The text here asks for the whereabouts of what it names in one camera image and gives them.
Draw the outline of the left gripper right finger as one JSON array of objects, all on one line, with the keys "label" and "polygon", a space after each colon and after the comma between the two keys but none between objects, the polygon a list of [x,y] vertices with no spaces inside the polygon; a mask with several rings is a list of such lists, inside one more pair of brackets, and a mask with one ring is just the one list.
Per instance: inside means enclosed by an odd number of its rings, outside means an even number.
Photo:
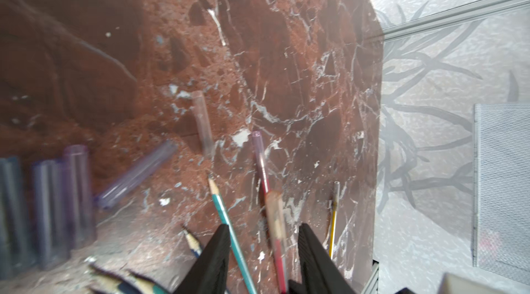
[{"label": "left gripper right finger", "polygon": [[355,293],[307,223],[299,226],[298,253],[302,283],[289,280],[289,293]]}]

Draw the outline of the red pencil brown cap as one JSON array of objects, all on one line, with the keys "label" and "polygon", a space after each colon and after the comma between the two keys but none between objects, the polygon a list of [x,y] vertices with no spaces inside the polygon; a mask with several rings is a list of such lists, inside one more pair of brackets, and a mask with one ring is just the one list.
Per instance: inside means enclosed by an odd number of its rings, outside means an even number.
[{"label": "red pencil brown cap", "polygon": [[275,269],[277,271],[278,287],[280,293],[287,293],[288,279],[285,262],[285,240],[287,238],[287,233],[284,222],[282,194],[279,191],[269,191],[265,195],[265,206],[269,237],[273,250]]}]

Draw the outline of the yellow pencil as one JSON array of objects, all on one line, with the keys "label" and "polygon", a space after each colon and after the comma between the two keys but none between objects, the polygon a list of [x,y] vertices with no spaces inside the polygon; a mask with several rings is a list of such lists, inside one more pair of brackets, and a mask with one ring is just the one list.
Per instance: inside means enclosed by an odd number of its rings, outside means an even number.
[{"label": "yellow pencil", "polygon": [[329,232],[329,242],[328,242],[328,255],[333,259],[333,252],[335,246],[335,232],[337,226],[337,216],[338,216],[338,207],[340,200],[340,183],[334,182],[333,186],[333,196],[331,201],[331,225]]}]

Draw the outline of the navy pencil purple cap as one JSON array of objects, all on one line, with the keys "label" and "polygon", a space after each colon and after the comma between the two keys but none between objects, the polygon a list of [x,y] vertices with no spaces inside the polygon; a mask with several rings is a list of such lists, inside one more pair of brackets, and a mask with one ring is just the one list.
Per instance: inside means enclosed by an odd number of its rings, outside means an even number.
[{"label": "navy pencil purple cap", "polygon": [[203,251],[201,242],[185,226],[182,227],[182,232],[193,255],[200,257]]}]

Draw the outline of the violet pencil cap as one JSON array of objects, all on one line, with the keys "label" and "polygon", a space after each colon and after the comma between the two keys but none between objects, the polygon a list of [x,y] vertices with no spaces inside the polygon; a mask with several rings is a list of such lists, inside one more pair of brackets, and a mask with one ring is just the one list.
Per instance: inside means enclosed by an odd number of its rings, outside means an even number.
[{"label": "violet pencil cap", "polygon": [[62,164],[69,243],[80,249],[97,238],[88,147],[66,147]]}]

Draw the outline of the lilac pencil cap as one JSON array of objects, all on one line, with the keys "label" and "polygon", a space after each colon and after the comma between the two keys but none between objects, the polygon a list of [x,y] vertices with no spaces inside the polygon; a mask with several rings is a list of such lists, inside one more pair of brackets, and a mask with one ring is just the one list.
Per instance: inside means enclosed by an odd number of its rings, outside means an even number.
[{"label": "lilac pencil cap", "polygon": [[129,192],[139,186],[150,175],[153,175],[177,151],[177,145],[169,140],[164,141],[150,153],[137,160],[127,171],[112,183],[96,199],[101,209],[111,209]]}]

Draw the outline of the green pencil pink cap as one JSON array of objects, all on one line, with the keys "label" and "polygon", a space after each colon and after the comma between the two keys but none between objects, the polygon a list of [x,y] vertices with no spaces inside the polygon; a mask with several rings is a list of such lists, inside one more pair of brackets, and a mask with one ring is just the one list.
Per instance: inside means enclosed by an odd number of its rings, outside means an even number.
[{"label": "green pencil pink cap", "polygon": [[230,221],[228,211],[224,205],[224,201],[222,200],[222,196],[220,194],[218,186],[214,181],[212,173],[208,173],[207,180],[215,208],[218,211],[219,218],[221,219],[223,224],[229,227],[230,246],[232,248],[233,255],[235,256],[235,260],[239,266],[247,290],[250,294],[258,294],[251,273],[248,270],[247,262],[240,247],[240,243],[238,242],[235,230]]}]

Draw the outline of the blue tinted pencil cap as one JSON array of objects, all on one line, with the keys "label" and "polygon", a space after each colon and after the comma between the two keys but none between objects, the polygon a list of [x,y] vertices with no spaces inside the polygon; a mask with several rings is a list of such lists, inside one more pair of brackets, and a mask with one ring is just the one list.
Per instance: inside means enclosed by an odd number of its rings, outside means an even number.
[{"label": "blue tinted pencil cap", "polygon": [[1,159],[1,279],[30,269],[35,250],[17,157]]}]

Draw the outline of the pink object in basket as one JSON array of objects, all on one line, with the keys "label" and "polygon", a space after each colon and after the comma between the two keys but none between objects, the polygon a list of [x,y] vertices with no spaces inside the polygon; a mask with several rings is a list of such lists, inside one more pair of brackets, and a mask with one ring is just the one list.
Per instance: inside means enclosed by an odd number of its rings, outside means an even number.
[{"label": "pink object in basket", "polygon": [[479,253],[483,259],[496,260],[502,248],[501,234],[497,231],[485,229],[480,234]]}]

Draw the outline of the green pencil clear cap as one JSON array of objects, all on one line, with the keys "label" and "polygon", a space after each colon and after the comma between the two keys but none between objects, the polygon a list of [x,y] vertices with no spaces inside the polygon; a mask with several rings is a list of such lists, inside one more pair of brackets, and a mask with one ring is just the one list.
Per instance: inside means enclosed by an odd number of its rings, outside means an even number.
[{"label": "green pencil clear cap", "polygon": [[154,280],[149,277],[143,276],[132,270],[128,270],[128,274],[135,286],[142,292],[147,294],[169,294],[169,292],[157,284]]}]

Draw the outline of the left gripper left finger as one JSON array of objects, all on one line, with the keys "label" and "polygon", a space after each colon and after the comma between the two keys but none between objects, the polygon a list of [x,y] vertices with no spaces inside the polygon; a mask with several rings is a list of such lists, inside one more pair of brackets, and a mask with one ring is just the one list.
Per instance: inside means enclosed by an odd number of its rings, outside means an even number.
[{"label": "left gripper left finger", "polygon": [[229,269],[230,234],[225,224],[218,226],[174,293],[226,293]]}]

